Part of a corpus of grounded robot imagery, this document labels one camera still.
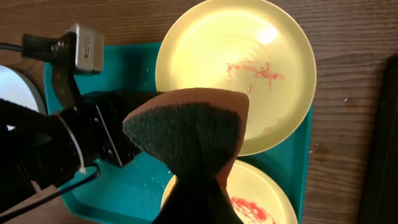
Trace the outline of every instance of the teal tray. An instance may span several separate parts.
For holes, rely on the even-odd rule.
[[[81,94],[120,89],[156,91],[155,64],[160,43],[106,46],[99,75],[75,76]],[[44,87],[49,114],[61,110],[51,85],[52,68],[44,67]],[[286,193],[301,223],[307,177],[312,108],[298,129],[278,146],[260,154],[240,157],[264,171]],[[160,210],[165,186],[173,173],[148,154],[139,154],[120,169],[96,161],[96,180],[62,195],[65,205],[79,217],[101,223],[150,223]],[[85,175],[77,172],[65,188]]]

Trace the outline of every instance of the black scouring pad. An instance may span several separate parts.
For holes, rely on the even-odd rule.
[[[210,98],[214,93],[219,95]],[[153,223],[242,223],[216,175],[226,164],[232,165],[241,147],[246,98],[240,93],[211,89],[164,94],[158,96],[162,99],[155,98],[142,105],[143,109],[133,111],[123,124],[130,140],[166,164],[178,179]],[[225,102],[232,96],[243,101],[240,113],[233,109],[239,100]]]

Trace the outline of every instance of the wooden table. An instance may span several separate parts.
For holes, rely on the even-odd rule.
[[[60,37],[74,22],[100,29],[107,45],[160,42],[178,17],[198,2],[2,0],[0,42],[20,44],[23,33]],[[317,59],[303,223],[355,223],[383,62],[398,49],[398,1],[272,2],[302,26]],[[0,64],[26,74],[44,95],[43,63],[0,51]],[[22,222],[89,223],[71,214],[60,198],[10,221]]]

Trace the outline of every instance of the white zip tie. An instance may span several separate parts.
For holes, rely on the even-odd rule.
[[[77,143],[77,140],[76,140],[76,138],[75,138],[75,135],[74,135],[73,132],[70,130],[70,128],[69,128],[69,126],[67,125],[67,123],[66,123],[59,115],[57,115],[57,117],[60,119],[60,121],[61,121],[61,123],[64,125],[64,127],[67,129],[67,131],[68,131],[68,133],[69,133],[69,136],[70,136],[70,138],[72,139],[72,141],[73,141],[73,143],[74,143],[74,145],[75,145],[75,147],[76,147],[77,153],[79,154],[79,159],[80,159],[80,172],[81,172],[82,174],[86,174],[86,167],[85,167],[85,162],[84,162],[84,160],[83,160],[83,154],[81,153],[81,150],[80,150],[79,144]]]

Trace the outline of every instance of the black wire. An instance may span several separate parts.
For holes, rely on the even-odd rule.
[[[22,52],[22,46],[15,44],[0,43],[0,49]]]
[[[28,212],[28,211],[30,211],[30,210],[32,210],[34,208],[37,208],[40,205],[42,205],[42,204],[44,204],[46,202],[49,202],[52,199],[58,197],[59,195],[65,194],[65,193],[67,193],[67,192],[69,192],[69,191],[71,191],[71,190],[73,190],[73,189],[85,184],[85,183],[88,183],[88,182],[94,180],[98,176],[100,176],[101,171],[100,171],[100,167],[98,166],[98,164],[92,163],[92,164],[90,164],[88,166],[92,166],[92,167],[96,167],[97,168],[97,170],[95,171],[94,174],[91,174],[89,177],[87,177],[87,178],[85,178],[85,179],[83,179],[83,180],[81,180],[81,181],[79,181],[79,182],[77,182],[75,184],[72,184],[69,187],[65,187],[64,189],[62,189],[62,190],[60,190],[60,191],[58,191],[58,192],[56,192],[56,193],[54,193],[54,194],[52,194],[52,195],[50,195],[48,197],[43,198],[42,200],[39,200],[38,202],[32,203],[32,204],[30,204],[30,205],[28,205],[26,207],[23,207],[23,208],[20,208],[20,209],[14,211],[14,212],[8,213],[7,215],[1,216],[0,217],[0,223],[4,223],[4,222],[6,222],[6,221],[8,221],[10,219],[13,219],[13,218],[19,216],[19,215],[22,215],[25,212]]]

